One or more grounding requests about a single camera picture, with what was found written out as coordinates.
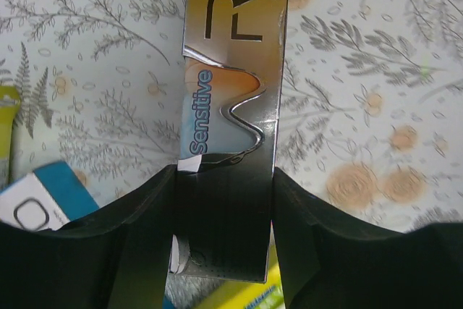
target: yellow object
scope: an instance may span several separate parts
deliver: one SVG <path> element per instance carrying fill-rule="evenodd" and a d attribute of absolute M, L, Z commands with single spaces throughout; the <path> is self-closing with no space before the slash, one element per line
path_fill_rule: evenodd
<path fill-rule="evenodd" d="M 20 95 L 16 88 L 0 86 L 0 190 L 8 183 L 12 126 L 20 104 Z"/>
<path fill-rule="evenodd" d="M 277 308 L 283 302 L 283 295 L 275 247 L 271 248 L 270 265 L 265 284 L 226 282 L 195 309 Z"/>

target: floral tablecloth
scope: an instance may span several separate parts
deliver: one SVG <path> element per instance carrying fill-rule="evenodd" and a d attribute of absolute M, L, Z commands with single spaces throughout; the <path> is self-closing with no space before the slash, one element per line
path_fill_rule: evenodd
<path fill-rule="evenodd" d="M 100 206 L 179 155 L 185 0 L 0 0 L 14 177 L 66 160 Z M 277 165 L 370 223 L 463 219 L 463 0 L 289 0 Z"/>

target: floral pattern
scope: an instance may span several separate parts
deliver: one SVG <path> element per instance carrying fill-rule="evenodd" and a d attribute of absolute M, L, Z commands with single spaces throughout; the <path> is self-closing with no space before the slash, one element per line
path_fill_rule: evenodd
<path fill-rule="evenodd" d="M 186 0 L 0 0 L 15 178 L 66 160 L 101 206 L 179 155 Z M 463 219 L 463 0 L 289 0 L 277 165 L 400 232 Z"/>

